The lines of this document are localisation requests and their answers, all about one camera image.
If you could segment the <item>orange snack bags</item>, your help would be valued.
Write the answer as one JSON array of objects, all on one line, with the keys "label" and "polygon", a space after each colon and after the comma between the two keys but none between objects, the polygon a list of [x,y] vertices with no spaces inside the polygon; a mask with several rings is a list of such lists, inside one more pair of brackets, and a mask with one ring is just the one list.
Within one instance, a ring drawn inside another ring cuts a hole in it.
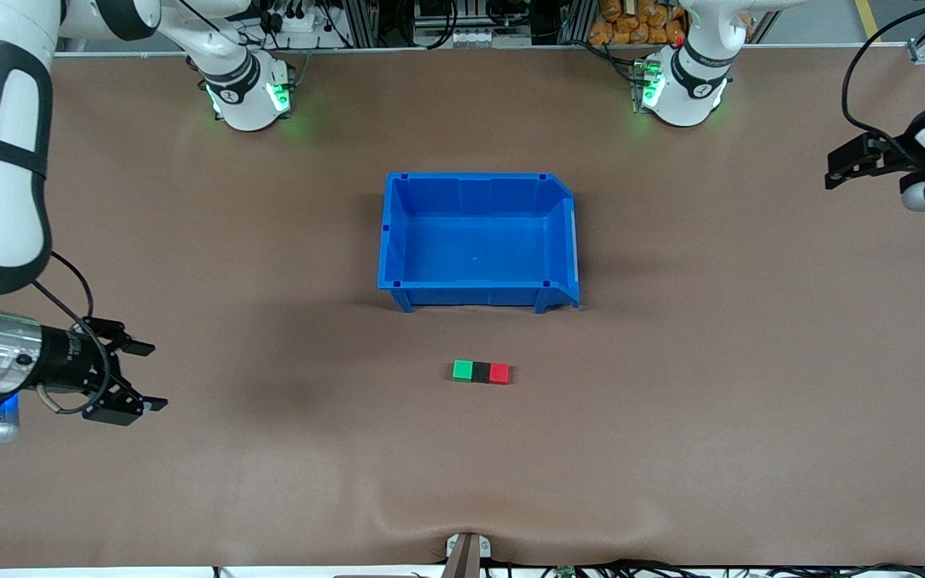
[{"label": "orange snack bags", "polygon": [[597,0],[591,45],[680,45],[691,23],[676,0]]}]

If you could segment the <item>blue plastic storage bin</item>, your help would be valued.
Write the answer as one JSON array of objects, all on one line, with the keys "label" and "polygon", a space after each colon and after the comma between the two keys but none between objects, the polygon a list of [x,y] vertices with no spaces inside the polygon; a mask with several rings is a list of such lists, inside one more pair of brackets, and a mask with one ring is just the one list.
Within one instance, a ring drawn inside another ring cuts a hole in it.
[{"label": "blue plastic storage bin", "polygon": [[576,198],[547,173],[386,176],[376,285],[418,307],[581,305]]}]

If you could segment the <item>white power strip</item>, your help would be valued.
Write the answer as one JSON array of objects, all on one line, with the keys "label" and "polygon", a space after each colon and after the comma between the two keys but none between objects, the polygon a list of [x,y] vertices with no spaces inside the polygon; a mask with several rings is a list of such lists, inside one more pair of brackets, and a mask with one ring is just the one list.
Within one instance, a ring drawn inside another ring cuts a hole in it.
[{"label": "white power strip", "polygon": [[350,30],[339,0],[267,0],[263,39],[278,51],[350,47]]}]

